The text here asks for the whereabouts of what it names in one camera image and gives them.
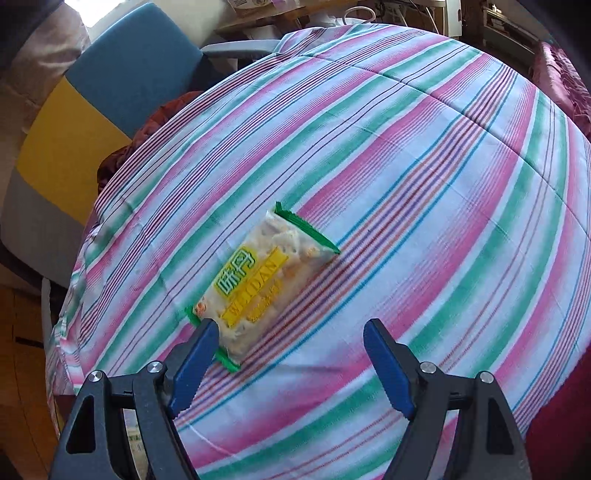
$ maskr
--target wooden floor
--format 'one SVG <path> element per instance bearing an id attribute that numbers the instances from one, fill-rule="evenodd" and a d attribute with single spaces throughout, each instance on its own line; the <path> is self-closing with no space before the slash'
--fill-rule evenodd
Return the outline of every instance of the wooden floor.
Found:
<path id="1" fill-rule="evenodd" d="M 0 450 L 24 480 L 47 479 L 57 444 L 41 331 L 39 299 L 0 287 Z"/>

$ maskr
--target striped bedsheet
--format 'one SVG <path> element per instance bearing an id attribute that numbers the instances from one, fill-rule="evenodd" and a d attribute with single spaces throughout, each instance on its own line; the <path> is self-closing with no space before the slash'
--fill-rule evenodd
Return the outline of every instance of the striped bedsheet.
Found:
<path id="1" fill-rule="evenodd" d="M 525 432 L 589 344 L 590 160 L 543 93 L 458 41 L 380 24 L 286 35 L 98 198 L 53 332 L 50 405 L 186 340 L 183 309 L 280 200 L 342 254 L 177 419 L 201 479 L 380 478 L 406 422 L 363 349 L 371 317 L 446 372 L 492 371 Z"/>

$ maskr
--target window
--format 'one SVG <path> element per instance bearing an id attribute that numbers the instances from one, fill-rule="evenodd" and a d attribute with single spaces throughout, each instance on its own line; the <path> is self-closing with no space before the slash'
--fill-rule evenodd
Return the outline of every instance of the window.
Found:
<path id="1" fill-rule="evenodd" d="M 65 2 L 78 11 L 84 25 L 90 28 L 125 0 L 65 0 Z"/>

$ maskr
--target red cloth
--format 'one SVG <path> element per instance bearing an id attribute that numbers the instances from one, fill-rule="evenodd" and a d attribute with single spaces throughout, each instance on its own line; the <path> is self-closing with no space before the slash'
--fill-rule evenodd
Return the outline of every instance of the red cloth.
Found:
<path id="1" fill-rule="evenodd" d="M 185 106 L 195 100 L 202 92 L 187 92 L 156 110 L 148 121 L 134 135 L 131 143 L 126 147 L 114 151 L 104 159 L 97 172 L 96 180 L 99 184 L 99 193 L 107 185 L 108 181 L 115 175 L 115 172 L 121 168 L 126 160 L 135 152 L 140 145 L 154 135 L 161 126 L 168 122 L 172 117 L 179 113 Z"/>
<path id="2" fill-rule="evenodd" d="M 591 348 L 533 419 L 525 439 L 533 480 L 591 478 Z"/>

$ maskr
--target green package edge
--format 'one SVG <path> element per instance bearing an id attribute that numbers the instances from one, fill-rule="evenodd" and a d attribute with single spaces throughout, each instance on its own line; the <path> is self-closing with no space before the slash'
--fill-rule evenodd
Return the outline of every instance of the green package edge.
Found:
<path id="1" fill-rule="evenodd" d="M 313 226 L 311 226 L 308 222 L 306 222 L 303 218 L 298 217 L 295 213 L 290 212 L 289 210 L 284 210 L 281 206 L 281 202 L 275 203 L 275 214 L 280 216 L 287 222 L 291 223 L 292 225 L 298 227 L 302 232 L 306 233 L 314 240 L 316 240 L 320 245 L 323 247 L 330 248 L 335 254 L 339 254 L 339 248 L 330 240 L 328 240 L 322 233 L 316 230 Z M 189 321 L 195 327 L 198 327 L 201 324 L 201 318 L 199 318 L 193 312 L 193 306 L 187 307 L 184 309 L 185 313 L 189 317 Z M 240 370 L 240 365 L 233 362 L 230 357 L 228 357 L 228 352 L 223 347 L 218 347 L 215 353 L 215 359 L 220 362 L 230 373 L 235 373 Z"/>

